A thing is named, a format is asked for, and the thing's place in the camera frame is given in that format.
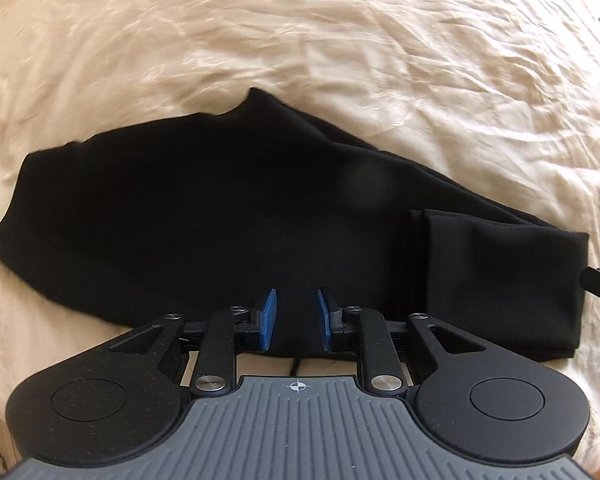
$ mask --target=gray ribbed pad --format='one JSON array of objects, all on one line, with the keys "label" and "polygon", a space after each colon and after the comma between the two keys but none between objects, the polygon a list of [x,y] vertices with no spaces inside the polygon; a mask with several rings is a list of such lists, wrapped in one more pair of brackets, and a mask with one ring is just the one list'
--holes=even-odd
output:
[{"label": "gray ribbed pad", "polygon": [[563,456],[539,466],[486,466],[457,457],[417,427],[397,399],[351,377],[245,378],[236,392],[195,402],[159,446],[111,466],[23,461],[8,480],[576,480]]}]

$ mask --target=metal screw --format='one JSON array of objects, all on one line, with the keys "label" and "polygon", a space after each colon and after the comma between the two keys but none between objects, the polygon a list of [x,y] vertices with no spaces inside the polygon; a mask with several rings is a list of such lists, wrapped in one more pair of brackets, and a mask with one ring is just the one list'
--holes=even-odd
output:
[{"label": "metal screw", "polygon": [[194,386],[203,392],[217,392],[226,386],[226,381],[217,375],[203,375],[196,379]]},{"label": "metal screw", "polygon": [[376,390],[392,392],[402,386],[402,380],[395,375],[376,375],[371,379],[371,385]]}]

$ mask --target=triangular cutout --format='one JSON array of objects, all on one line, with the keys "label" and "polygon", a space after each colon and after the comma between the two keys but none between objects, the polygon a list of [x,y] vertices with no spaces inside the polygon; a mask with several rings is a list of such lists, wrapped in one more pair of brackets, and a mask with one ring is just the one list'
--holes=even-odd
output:
[{"label": "triangular cutout", "polygon": [[469,341],[446,328],[432,326],[430,330],[448,354],[468,354],[469,352],[481,352],[485,349],[484,346]]},{"label": "triangular cutout", "polygon": [[109,348],[112,352],[124,352],[125,354],[145,354],[155,343],[162,332],[161,326],[151,326],[142,332],[129,336],[128,339],[116,343]]}]

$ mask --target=cream bedspread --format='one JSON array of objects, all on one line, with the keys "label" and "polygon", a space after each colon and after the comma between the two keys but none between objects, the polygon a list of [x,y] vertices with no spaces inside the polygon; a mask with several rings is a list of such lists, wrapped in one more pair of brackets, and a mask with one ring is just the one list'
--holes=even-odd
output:
[{"label": "cream bedspread", "polygon": [[[0,218],[24,156],[219,113],[257,86],[568,230],[600,266],[600,25],[582,0],[1,0]],[[0,263],[0,415],[29,374],[117,335]],[[600,467],[600,301],[576,358]]]}]

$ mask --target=black cloth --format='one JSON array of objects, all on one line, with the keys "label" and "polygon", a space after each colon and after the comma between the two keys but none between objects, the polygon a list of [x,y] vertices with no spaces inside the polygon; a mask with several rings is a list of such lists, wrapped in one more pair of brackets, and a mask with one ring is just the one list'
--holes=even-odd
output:
[{"label": "black cloth", "polygon": [[588,235],[492,202],[253,89],[219,116],[26,157],[0,259],[58,303],[137,326],[278,290],[271,352],[320,354],[317,289],[428,312],[537,359],[580,338]]}]

